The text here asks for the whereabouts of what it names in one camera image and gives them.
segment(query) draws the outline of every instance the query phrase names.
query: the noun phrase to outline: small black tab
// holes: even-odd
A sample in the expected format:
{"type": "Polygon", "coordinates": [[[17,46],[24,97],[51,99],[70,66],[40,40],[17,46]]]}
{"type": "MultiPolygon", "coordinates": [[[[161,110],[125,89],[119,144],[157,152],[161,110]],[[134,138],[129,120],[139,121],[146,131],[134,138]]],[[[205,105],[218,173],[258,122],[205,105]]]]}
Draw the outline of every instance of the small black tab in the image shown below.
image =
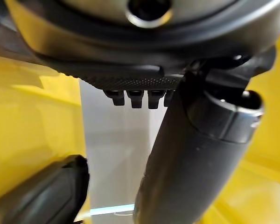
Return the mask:
{"type": "Polygon", "coordinates": [[[151,90],[148,92],[148,108],[158,109],[159,100],[165,95],[164,90],[151,90]]]}
{"type": "Polygon", "coordinates": [[[164,98],[164,107],[169,107],[174,92],[175,90],[167,90],[164,98]]]}
{"type": "Polygon", "coordinates": [[[104,93],[113,100],[115,106],[123,106],[125,104],[125,95],[123,91],[104,91],[104,93]]]}
{"type": "Polygon", "coordinates": [[[126,91],[127,96],[131,99],[132,108],[142,107],[142,98],[144,91],[126,91]]]}

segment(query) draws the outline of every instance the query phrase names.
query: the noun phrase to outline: black plastic housing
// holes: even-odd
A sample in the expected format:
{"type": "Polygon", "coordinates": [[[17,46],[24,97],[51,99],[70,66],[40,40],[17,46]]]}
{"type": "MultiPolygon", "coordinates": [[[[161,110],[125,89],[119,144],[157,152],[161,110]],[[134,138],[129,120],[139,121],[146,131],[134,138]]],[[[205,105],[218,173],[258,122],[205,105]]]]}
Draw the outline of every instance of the black plastic housing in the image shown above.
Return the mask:
{"type": "Polygon", "coordinates": [[[235,102],[177,90],[148,158],[136,198],[138,224],[191,224],[216,198],[264,112],[260,96],[235,102]]]}
{"type": "Polygon", "coordinates": [[[51,164],[0,198],[0,224],[72,224],[89,178],[80,155],[51,164]]]}

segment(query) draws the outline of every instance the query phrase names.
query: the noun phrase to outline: metal ring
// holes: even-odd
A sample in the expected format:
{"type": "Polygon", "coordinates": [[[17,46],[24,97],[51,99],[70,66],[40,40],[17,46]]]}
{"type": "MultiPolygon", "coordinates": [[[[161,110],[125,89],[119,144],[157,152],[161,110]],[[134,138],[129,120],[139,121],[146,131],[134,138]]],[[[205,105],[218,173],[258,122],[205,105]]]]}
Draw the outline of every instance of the metal ring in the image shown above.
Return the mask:
{"type": "Polygon", "coordinates": [[[126,11],[126,18],[130,21],[131,24],[146,29],[152,29],[164,25],[172,17],[172,10],[169,9],[163,16],[156,20],[146,21],[142,20],[136,15],[134,15],[129,9],[126,11]]]}

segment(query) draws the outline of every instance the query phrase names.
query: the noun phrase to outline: circular opening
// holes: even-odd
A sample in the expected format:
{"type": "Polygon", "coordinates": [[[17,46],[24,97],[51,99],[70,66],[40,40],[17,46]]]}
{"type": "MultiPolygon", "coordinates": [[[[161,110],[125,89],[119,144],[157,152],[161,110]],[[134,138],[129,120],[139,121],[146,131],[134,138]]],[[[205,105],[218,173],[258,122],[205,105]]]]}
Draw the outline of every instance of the circular opening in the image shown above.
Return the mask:
{"type": "Polygon", "coordinates": [[[170,9],[170,0],[130,0],[126,16],[137,27],[155,28],[170,19],[170,9]]]}

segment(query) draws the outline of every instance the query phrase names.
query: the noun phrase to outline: black handle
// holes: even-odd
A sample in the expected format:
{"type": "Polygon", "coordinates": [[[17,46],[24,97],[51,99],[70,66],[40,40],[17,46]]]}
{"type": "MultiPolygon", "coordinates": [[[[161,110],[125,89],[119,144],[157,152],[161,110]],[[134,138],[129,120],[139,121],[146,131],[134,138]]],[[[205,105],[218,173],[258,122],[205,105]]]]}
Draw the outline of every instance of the black handle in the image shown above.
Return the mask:
{"type": "Polygon", "coordinates": [[[136,224],[191,224],[207,210],[245,153],[263,114],[260,96],[190,100],[176,91],[137,194],[136,224]]]}

